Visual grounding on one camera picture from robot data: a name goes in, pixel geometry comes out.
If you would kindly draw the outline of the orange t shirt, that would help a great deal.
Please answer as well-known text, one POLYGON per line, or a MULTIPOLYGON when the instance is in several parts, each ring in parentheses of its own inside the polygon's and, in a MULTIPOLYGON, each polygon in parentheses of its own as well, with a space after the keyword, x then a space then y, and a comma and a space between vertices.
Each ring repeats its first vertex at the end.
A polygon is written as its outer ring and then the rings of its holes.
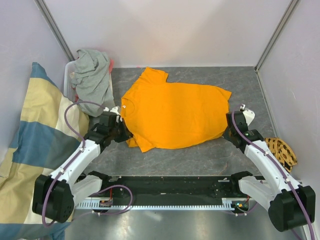
POLYGON ((168 76, 147 67, 121 98, 121 117, 133 135, 128 147, 182 149, 220 138, 227 128, 230 91, 168 76))

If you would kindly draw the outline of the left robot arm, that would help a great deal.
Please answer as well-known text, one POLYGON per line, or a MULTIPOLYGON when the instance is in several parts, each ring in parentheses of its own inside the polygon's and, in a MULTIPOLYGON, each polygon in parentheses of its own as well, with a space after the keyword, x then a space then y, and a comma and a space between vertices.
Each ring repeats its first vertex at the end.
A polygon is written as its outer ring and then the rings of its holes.
POLYGON ((108 182, 96 174, 79 177, 85 168, 98 157, 111 142, 125 142, 132 134, 127 129, 117 107, 106 109, 84 136, 74 153, 49 175, 41 174, 34 183, 32 212, 43 220, 64 223, 75 206, 90 195, 106 196, 110 191, 108 182))

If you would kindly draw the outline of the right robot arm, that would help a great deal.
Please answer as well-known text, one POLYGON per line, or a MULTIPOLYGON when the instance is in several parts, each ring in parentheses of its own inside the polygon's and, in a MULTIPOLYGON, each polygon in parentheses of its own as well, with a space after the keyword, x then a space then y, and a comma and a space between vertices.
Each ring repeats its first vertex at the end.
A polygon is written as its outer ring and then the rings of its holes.
POLYGON ((284 232, 307 225, 311 239, 315 239, 316 193, 311 186, 303 186, 292 177, 270 151, 262 135, 249 130, 245 110, 226 114, 224 138, 250 159, 267 182, 264 185, 250 172, 233 174, 229 191, 235 197, 252 197, 268 213, 273 226, 284 232))

